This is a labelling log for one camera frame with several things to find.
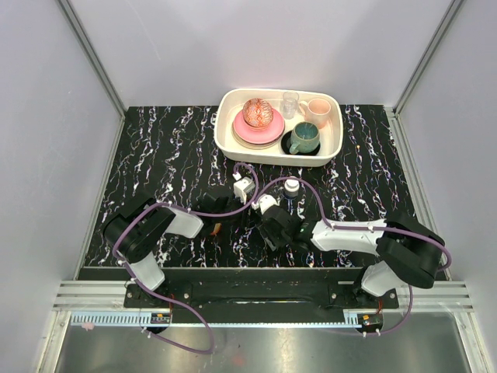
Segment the white pill bottle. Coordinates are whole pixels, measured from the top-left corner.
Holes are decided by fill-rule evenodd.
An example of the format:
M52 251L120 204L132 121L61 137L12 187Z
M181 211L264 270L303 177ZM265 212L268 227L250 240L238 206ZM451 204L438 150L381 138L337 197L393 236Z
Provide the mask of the white pill bottle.
M283 187L284 187L283 193L287 199L293 200L297 198L300 190L300 183L298 180L287 179L285 180Z

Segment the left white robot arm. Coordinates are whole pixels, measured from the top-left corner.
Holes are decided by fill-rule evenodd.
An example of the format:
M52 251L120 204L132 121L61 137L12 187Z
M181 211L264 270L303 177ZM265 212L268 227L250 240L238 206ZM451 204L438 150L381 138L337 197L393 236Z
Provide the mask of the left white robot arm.
M105 223L103 238L120 260L127 263L134 277L144 286L141 299L152 308L162 306L168 297L165 275L154 257L160 238L165 235L182 236L186 239L204 238L216 235L222 223L231 220L231 215L242 207L241 201L225 186L201 195L193 210L206 214L197 217L188 214L181 207L166 203L145 215L128 233L128 226L150 206L158 202L147 194L138 195L127 202Z

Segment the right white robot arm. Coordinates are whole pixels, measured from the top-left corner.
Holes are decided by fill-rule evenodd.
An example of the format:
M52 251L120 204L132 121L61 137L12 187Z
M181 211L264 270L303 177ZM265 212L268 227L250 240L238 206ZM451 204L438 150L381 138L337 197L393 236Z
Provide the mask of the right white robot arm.
M403 284L430 289L441 257L447 254L442 238L403 213L375 221L317 221L273 205L262 209L259 232L273 251L288 246L295 251L350 251L378 258L352 290L354 302L365 309Z

